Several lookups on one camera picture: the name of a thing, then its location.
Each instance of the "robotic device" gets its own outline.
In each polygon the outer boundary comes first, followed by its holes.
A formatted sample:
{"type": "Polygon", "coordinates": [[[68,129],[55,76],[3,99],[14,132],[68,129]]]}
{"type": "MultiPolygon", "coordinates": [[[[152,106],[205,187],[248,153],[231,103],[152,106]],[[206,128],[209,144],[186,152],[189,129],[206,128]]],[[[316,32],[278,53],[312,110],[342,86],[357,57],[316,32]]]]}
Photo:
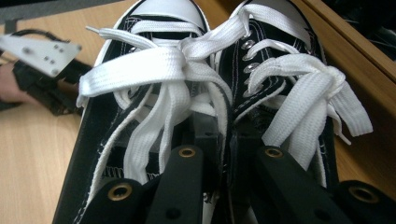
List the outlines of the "robotic device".
{"type": "Polygon", "coordinates": [[[80,113],[75,101],[59,90],[59,81],[75,85],[91,67],[76,59],[81,46],[63,41],[48,32],[22,30],[12,35],[0,35],[0,55],[4,51],[15,55],[13,73],[22,91],[37,99],[53,115],[80,113]],[[42,35],[48,40],[23,37],[42,35]]]}
{"type": "Polygon", "coordinates": [[[226,165],[223,177],[213,176],[216,130],[203,115],[191,119],[185,145],[172,150],[163,174],[143,186],[131,179],[107,183],[80,223],[206,223],[205,196],[219,184],[222,195],[209,223],[395,223],[396,203],[378,189],[360,181],[323,189],[287,151],[263,146],[247,126],[233,133],[241,150],[226,153],[238,167],[226,165]],[[246,222],[248,211],[257,222],[246,222]]]}

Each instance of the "white rubber toe cap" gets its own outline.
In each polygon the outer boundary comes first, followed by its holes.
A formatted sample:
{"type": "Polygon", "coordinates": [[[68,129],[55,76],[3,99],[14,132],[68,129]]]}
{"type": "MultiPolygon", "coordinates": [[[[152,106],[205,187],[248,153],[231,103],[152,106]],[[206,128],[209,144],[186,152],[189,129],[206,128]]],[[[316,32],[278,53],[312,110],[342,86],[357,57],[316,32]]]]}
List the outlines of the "white rubber toe cap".
{"type": "Polygon", "coordinates": [[[190,0],[147,0],[136,8],[133,15],[168,16],[191,22],[205,29],[198,8],[190,0]]]}

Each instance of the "metal eyelet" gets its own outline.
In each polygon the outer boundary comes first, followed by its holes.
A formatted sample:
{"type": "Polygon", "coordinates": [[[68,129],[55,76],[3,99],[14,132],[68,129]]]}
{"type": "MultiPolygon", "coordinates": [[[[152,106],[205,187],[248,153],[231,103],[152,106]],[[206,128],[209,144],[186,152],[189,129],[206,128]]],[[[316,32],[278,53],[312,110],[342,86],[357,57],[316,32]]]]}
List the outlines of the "metal eyelet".
{"type": "Polygon", "coordinates": [[[261,85],[257,88],[257,90],[255,90],[253,93],[248,93],[248,91],[244,91],[244,94],[242,94],[242,96],[243,96],[244,98],[248,98],[248,97],[250,97],[250,96],[252,96],[252,95],[254,95],[254,94],[257,94],[259,91],[262,90],[262,88],[264,88],[264,86],[261,84],[261,85]]]}
{"type": "Polygon", "coordinates": [[[244,69],[244,73],[248,74],[254,71],[254,69],[257,68],[257,66],[259,66],[259,63],[251,63],[250,65],[248,65],[245,69],[244,69]]]}
{"type": "Polygon", "coordinates": [[[242,45],[241,49],[251,49],[251,47],[253,47],[254,44],[256,44],[254,40],[248,40],[242,45]]]}
{"type": "Polygon", "coordinates": [[[257,53],[253,54],[251,57],[248,57],[248,55],[246,54],[244,57],[242,57],[242,61],[246,62],[246,61],[250,61],[252,60],[254,57],[256,57],[257,53]]]}
{"type": "Polygon", "coordinates": [[[247,38],[249,38],[250,36],[251,36],[251,34],[252,34],[253,32],[251,31],[251,30],[249,30],[248,31],[248,34],[247,35],[244,35],[244,36],[242,36],[242,40],[244,40],[244,39],[247,39],[247,38]]]}

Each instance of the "shoelace bow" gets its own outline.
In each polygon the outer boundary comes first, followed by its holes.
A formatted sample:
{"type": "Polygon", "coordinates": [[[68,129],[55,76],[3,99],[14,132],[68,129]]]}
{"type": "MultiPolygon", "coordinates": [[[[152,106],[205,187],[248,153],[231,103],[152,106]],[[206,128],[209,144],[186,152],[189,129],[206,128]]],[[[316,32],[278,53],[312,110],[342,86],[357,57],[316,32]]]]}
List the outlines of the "shoelace bow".
{"type": "MultiPolygon", "coordinates": [[[[226,133],[228,125],[226,105],[224,98],[219,96],[224,92],[227,100],[231,101],[231,90],[205,62],[209,55],[219,49],[211,49],[205,41],[191,39],[185,39],[176,48],[158,47],[145,37],[135,35],[136,30],[138,33],[172,31],[195,32],[200,35],[199,30],[185,22],[140,22],[140,25],[138,23],[134,26],[131,33],[116,29],[90,28],[104,39],[119,40],[137,47],[140,51],[100,64],[86,74],[79,83],[78,105],[87,104],[90,97],[114,92],[119,106],[125,108],[131,103],[128,91],[134,92],[139,86],[146,84],[162,83],[162,85],[158,96],[150,94],[150,89],[139,106],[108,139],[94,173],[89,201],[98,190],[101,174],[116,138],[134,119],[141,122],[130,137],[123,170],[126,178],[135,179],[142,184],[148,181],[145,169],[149,162],[149,151],[160,131],[163,130],[159,152],[160,173],[162,173],[170,152],[173,127],[187,118],[191,111],[217,116],[220,133],[224,135],[226,133]],[[208,92],[191,98],[185,84],[187,80],[203,83],[208,92]]],[[[233,43],[232,40],[218,41],[222,46],[233,43]]]]}

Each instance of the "sneaker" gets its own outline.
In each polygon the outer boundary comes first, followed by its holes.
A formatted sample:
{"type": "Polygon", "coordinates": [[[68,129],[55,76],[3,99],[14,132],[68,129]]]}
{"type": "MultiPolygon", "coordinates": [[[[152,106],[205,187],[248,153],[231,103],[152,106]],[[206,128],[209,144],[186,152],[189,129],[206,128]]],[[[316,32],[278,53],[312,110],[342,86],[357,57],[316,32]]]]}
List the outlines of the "sneaker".
{"type": "MultiPolygon", "coordinates": [[[[345,75],[326,65],[304,15],[288,0],[245,1],[211,33],[234,41],[217,54],[216,67],[232,89],[236,129],[253,126],[263,144],[286,149],[332,188],[338,181],[332,133],[350,144],[341,119],[352,136],[373,127],[345,75]]],[[[239,144],[244,148],[251,147],[239,144]]]]}
{"type": "Polygon", "coordinates": [[[231,90],[209,66],[218,49],[180,44],[209,30],[198,6],[139,1],[114,28],[89,29],[106,43],[80,80],[85,110],[54,223],[79,223],[108,181],[143,185],[161,174],[191,114],[214,118],[222,166],[231,90]]]}

